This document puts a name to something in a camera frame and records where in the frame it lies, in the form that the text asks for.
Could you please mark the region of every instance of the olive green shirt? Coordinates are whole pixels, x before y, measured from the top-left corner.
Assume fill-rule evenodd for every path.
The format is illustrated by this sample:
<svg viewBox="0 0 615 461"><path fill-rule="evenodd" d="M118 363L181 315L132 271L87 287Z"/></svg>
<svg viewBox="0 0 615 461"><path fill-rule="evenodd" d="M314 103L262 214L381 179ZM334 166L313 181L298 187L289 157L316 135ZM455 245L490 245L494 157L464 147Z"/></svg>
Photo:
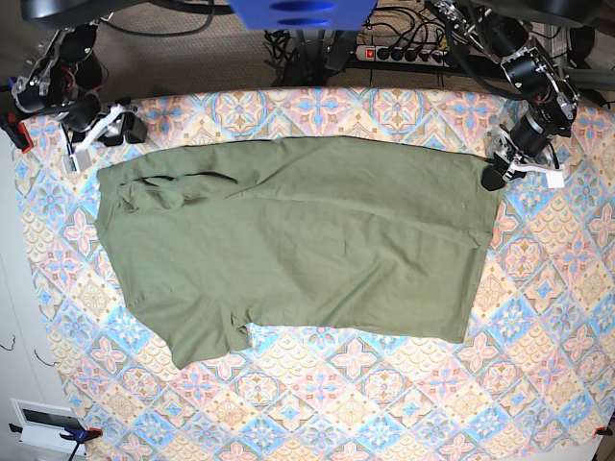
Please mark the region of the olive green shirt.
<svg viewBox="0 0 615 461"><path fill-rule="evenodd" d="M349 137L159 151L98 172L98 237L173 362L246 325L462 342L500 194L472 156Z"/></svg>

